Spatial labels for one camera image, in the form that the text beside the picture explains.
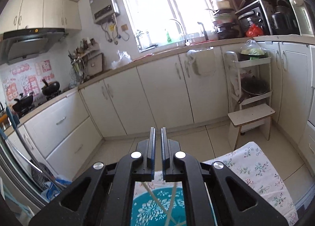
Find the white water heater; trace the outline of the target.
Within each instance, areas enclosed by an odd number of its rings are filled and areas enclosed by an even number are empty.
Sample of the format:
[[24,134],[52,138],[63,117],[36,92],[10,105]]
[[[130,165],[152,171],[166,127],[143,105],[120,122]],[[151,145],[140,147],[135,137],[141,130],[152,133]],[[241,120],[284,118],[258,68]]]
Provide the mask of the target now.
[[120,15],[116,0],[89,0],[92,17],[95,24],[104,24]]

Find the black pan in cart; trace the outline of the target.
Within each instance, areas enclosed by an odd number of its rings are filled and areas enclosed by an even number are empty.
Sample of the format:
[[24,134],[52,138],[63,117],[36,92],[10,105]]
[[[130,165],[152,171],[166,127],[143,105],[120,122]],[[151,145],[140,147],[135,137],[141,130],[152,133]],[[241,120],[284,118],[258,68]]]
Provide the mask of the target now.
[[247,76],[241,79],[241,91],[242,95],[237,104],[241,104],[247,98],[268,93],[269,87],[263,79],[256,78],[255,76]]

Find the floral tablecloth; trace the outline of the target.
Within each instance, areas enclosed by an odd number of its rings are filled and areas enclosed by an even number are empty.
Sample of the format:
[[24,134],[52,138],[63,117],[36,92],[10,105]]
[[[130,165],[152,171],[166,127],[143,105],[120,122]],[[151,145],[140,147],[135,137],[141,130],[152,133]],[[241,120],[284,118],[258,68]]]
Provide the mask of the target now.
[[[298,214],[289,191],[272,163],[256,143],[249,142],[233,152],[217,157],[216,161],[221,161],[263,197],[286,218],[289,225],[294,225],[298,221]],[[167,187],[173,188],[174,185],[173,182],[163,180],[161,171],[155,172],[153,181],[145,183],[151,191]],[[145,192],[147,190],[141,182],[136,182],[133,198]]]

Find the white tiered kitchen cart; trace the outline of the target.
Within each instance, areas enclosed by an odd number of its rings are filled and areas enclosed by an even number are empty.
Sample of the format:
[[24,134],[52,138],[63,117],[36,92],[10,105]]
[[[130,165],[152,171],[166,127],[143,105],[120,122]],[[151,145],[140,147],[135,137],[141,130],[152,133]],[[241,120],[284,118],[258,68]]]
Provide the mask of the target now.
[[229,111],[235,112],[256,105],[271,104],[271,58],[264,55],[240,61],[241,54],[224,53]]

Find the range hood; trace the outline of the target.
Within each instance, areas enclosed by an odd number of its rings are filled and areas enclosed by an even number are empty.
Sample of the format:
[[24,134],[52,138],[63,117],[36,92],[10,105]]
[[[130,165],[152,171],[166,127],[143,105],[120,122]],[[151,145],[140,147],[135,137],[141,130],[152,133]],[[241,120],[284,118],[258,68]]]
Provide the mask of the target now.
[[64,28],[30,28],[5,32],[1,40],[1,65],[38,57],[65,36]]

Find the white plastic bag on counter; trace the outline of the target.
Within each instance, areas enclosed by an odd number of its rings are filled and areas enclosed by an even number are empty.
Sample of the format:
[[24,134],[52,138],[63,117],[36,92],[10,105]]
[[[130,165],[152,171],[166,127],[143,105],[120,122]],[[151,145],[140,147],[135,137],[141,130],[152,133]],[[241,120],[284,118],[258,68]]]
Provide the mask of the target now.
[[111,63],[111,68],[116,69],[132,62],[130,55],[126,51],[117,51],[118,60]]

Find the blue flat mop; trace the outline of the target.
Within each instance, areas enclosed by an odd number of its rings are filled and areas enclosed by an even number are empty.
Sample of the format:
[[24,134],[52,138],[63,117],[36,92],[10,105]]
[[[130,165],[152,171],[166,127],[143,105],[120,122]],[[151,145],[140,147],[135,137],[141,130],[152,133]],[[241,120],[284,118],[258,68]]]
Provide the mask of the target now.
[[8,136],[1,130],[1,136],[3,137],[3,139],[9,144],[9,146],[11,146],[29,165],[31,165],[31,167],[33,167],[34,169],[36,169],[38,172],[40,172],[41,174],[43,174],[46,178],[48,178],[55,186],[58,190],[62,191],[64,190],[65,186],[58,183],[45,169],[42,165],[40,165],[40,162],[36,159],[36,157],[32,154],[31,150],[28,148],[27,144],[25,143],[20,131],[18,130],[17,124],[13,118],[12,112],[10,111],[9,107],[6,107],[6,115],[8,117],[8,119],[11,122],[11,125],[14,129],[14,131],[17,134],[18,139],[20,140],[21,144],[23,145],[23,147],[25,148],[27,154],[29,154],[29,156],[31,157],[32,161],[30,161],[12,142],[11,140],[8,138]]

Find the kitchen faucet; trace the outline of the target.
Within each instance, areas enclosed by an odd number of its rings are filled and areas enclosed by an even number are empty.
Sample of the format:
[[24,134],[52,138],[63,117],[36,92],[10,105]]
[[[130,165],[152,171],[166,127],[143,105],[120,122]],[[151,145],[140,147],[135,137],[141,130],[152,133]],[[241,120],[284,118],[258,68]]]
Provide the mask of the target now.
[[170,20],[171,20],[171,21],[174,21],[174,22],[179,26],[179,28],[180,28],[180,30],[181,30],[181,34],[183,35],[183,40],[184,40],[185,46],[190,46],[190,44],[191,44],[191,43],[190,43],[190,40],[186,37],[186,32],[185,32],[185,30],[184,30],[184,28],[183,28],[181,22],[178,21],[178,20],[175,19],[175,18],[171,18]]

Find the red plastic bag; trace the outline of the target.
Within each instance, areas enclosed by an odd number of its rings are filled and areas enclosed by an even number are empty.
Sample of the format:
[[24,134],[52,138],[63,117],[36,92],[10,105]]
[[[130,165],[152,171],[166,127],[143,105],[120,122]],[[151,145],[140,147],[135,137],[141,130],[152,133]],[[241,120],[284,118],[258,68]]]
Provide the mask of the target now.
[[257,25],[251,24],[251,26],[246,31],[246,37],[257,37],[264,36],[264,31]]

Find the small white step stool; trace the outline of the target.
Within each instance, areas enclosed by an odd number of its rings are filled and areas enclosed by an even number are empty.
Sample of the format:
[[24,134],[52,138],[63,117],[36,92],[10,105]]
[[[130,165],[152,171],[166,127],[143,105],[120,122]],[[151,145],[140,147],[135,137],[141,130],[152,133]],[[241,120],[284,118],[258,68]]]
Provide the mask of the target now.
[[274,114],[275,110],[265,103],[227,114],[230,119],[228,142],[232,150],[236,149],[241,133],[257,127],[269,141]]

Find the wall utensil rack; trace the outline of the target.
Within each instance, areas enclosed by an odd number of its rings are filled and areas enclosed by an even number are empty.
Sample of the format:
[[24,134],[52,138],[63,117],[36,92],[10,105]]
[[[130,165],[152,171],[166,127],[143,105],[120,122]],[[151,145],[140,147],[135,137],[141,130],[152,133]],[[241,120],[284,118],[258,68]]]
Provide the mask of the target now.
[[82,39],[80,45],[72,52],[68,51],[74,82],[79,85],[103,72],[104,54],[95,39]]

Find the white hanging trash bin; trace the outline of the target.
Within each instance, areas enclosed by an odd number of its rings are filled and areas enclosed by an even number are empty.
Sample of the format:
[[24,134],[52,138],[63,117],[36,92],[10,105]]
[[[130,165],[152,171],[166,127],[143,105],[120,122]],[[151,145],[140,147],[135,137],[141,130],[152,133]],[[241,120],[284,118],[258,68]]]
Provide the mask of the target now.
[[216,59],[213,47],[201,50],[189,50],[186,53],[193,72],[199,76],[213,76],[216,72]]

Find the white electric kettle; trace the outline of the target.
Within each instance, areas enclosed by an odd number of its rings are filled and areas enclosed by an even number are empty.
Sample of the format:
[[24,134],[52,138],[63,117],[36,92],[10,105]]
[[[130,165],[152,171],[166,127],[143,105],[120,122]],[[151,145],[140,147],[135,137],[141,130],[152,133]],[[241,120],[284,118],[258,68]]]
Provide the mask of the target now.
[[289,0],[301,36],[314,37],[314,14],[306,0]]

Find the chopstick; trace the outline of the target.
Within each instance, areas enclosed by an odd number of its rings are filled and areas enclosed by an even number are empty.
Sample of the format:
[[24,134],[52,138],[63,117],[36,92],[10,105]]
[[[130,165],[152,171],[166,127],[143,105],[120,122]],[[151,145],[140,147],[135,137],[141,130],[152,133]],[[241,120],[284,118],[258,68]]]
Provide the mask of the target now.
[[172,209],[173,209],[173,204],[175,201],[175,196],[176,196],[176,189],[177,189],[177,182],[174,183],[173,188],[172,188],[172,194],[171,194],[171,199],[170,199],[170,206],[168,208],[168,212],[167,212],[167,219],[165,222],[165,226],[168,226],[170,223],[170,220],[172,219]]
[[[168,210],[166,210],[164,208],[164,206],[161,204],[161,202],[158,200],[158,198],[155,196],[155,194],[153,194],[153,192],[151,191],[149,186],[145,182],[141,182],[141,184],[147,190],[147,192],[150,194],[150,196],[153,198],[153,200],[157,203],[157,205],[160,207],[160,209],[162,209],[162,211],[167,215]],[[176,224],[176,221],[174,218],[172,218],[170,221],[173,221],[173,223]]]

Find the teal perforated plastic basket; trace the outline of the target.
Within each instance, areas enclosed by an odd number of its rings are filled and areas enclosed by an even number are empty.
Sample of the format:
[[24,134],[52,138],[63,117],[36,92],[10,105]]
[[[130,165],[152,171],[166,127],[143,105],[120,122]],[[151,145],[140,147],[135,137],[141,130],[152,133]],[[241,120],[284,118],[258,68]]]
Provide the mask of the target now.
[[[170,205],[172,187],[155,189],[152,191],[166,210]],[[176,189],[172,217],[176,224],[170,221],[169,225],[186,225],[185,201],[183,189]],[[131,225],[165,225],[167,215],[160,209],[148,192],[133,199]]]

